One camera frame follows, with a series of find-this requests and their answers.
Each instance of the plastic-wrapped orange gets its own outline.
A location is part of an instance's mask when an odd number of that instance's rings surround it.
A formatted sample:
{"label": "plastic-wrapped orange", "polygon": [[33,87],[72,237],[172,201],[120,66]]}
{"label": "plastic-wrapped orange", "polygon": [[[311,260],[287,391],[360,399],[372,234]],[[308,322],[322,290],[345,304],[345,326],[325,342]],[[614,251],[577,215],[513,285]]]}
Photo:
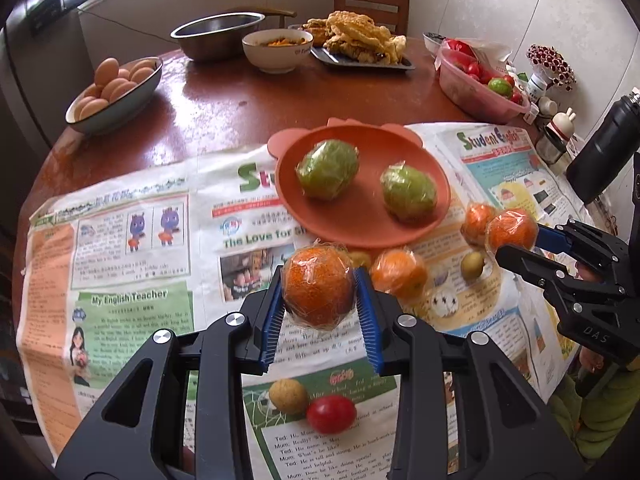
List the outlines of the plastic-wrapped orange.
{"label": "plastic-wrapped orange", "polygon": [[333,330],[351,311],[355,280],[350,258],[333,246],[298,249],[282,269],[284,301],[294,321]]}
{"label": "plastic-wrapped orange", "polygon": [[465,222],[460,228],[465,240],[470,244],[484,246],[484,232],[487,224],[498,214],[495,207],[479,202],[469,202],[466,206]]}
{"label": "plastic-wrapped orange", "polygon": [[376,290],[408,301],[421,295],[429,272],[418,254],[406,249],[391,249],[377,257],[370,275]]}
{"label": "plastic-wrapped orange", "polygon": [[537,237],[538,224],[524,209],[505,209],[486,229],[486,243],[492,253],[506,244],[531,250]]}

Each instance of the brown table surface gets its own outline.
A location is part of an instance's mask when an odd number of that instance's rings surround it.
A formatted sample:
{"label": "brown table surface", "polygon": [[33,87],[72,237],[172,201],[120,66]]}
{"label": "brown table surface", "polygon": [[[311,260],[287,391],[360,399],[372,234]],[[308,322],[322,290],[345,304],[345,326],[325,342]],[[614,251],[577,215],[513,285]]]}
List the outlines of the brown table surface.
{"label": "brown table surface", "polygon": [[[164,54],[158,90],[132,121],[91,138],[67,128],[44,161],[18,219],[12,279],[15,323],[29,217],[53,196],[201,153],[265,143],[279,130],[315,128],[330,117],[368,124],[474,121],[440,90],[433,58],[421,40],[409,38],[406,55],[415,70],[330,68],[309,56],[289,74],[267,75],[244,56],[195,64],[180,50]],[[535,134],[522,118],[511,124]]]}

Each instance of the metal basin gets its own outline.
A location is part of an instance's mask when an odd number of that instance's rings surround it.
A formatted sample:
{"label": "metal basin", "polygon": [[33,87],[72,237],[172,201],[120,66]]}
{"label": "metal basin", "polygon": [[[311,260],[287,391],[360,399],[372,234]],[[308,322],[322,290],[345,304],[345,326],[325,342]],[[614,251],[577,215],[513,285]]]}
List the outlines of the metal basin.
{"label": "metal basin", "polygon": [[201,18],[176,28],[171,37],[194,61],[216,61],[242,53],[242,38],[258,30],[264,14],[230,12]]}

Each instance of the flower decoration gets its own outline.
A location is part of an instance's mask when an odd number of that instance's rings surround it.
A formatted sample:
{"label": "flower decoration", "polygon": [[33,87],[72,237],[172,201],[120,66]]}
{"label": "flower decoration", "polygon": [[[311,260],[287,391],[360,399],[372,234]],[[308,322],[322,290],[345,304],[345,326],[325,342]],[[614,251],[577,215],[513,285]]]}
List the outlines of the flower decoration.
{"label": "flower decoration", "polygon": [[574,71],[553,47],[533,44],[527,50],[533,72],[548,82],[547,88],[557,86],[570,92],[575,85]]}

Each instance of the black thermos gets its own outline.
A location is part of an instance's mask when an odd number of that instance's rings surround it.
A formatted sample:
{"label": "black thermos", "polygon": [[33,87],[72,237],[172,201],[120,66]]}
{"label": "black thermos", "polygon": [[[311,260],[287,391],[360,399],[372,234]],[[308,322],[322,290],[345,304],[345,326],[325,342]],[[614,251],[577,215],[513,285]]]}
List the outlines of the black thermos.
{"label": "black thermos", "polygon": [[640,94],[622,96],[566,169],[578,197],[593,202],[640,148]]}

